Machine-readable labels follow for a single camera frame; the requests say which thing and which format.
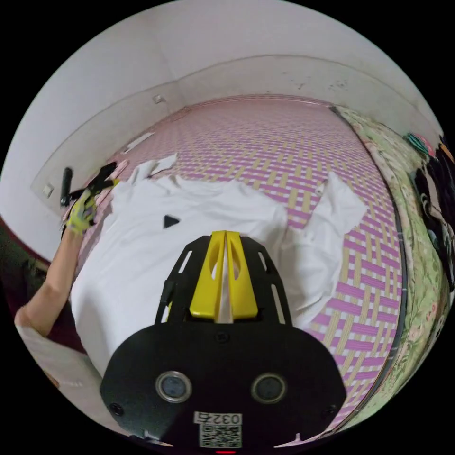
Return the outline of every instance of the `yellow glove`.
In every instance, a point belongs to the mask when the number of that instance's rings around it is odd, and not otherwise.
[[[95,214],[95,199],[92,197],[90,190],[85,190],[71,208],[66,227],[74,233],[83,236],[85,231],[91,226],[90,222],[95,218]]]

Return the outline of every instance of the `screw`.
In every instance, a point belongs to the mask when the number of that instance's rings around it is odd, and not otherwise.
[[[337,407],[334,404],[331,404],[328,408],[324,409],[322,411],[322,418],[325,419],[326,417],[329,417],[337,411]]]
[[[227,343],[229,341],[229,334],[226,332],[218,332],[215,335],[215,339],[218,341],[218,343]]]
[[[109,408],[116,416],[123,416],[124,410],[119,404],[111,403]]]

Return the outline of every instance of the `floral bedsheet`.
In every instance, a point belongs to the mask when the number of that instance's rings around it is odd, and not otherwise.
[[[385,125],[348,108],[332,110],[353,128],[389,186],[401,221],[408,277],[404,327],[392,366],[376,393],[341,430],[373,415],[408,382],[433,347],[450,309],[450,298],[447,278],[409,178],[410,172],[422,166],[422,156]]]

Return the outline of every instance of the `black handle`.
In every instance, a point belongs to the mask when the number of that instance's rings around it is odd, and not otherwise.
[[[73,179],[73,170],[71,167],[65,167],[63,171],[62,192],[60,193],[60,205],[67,207],[70,203],[71,180]]]

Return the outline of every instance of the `bed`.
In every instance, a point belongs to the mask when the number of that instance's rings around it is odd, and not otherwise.
[[[309,329],[335,358],[347,390],[327,434],[368,414],[365,405],[371,407],[396,359],[408,286],[397,207],[375,161],[341,117],[327,103],[298,97],[212,101],[165,119],[144,142],[111,159],[128,160],[119,176],[126,180],[139,163],[178,152],[174,167],[153,178],[174,173],[211,182],[244,181],[285,205],[295,228],[305,226],[319,200],[315,189],[330,171],[366,204],[363,221],[345,237],[337,294]],[[79,270],[108,213],[109,196],[99,206],[98,225],[87,233]]]

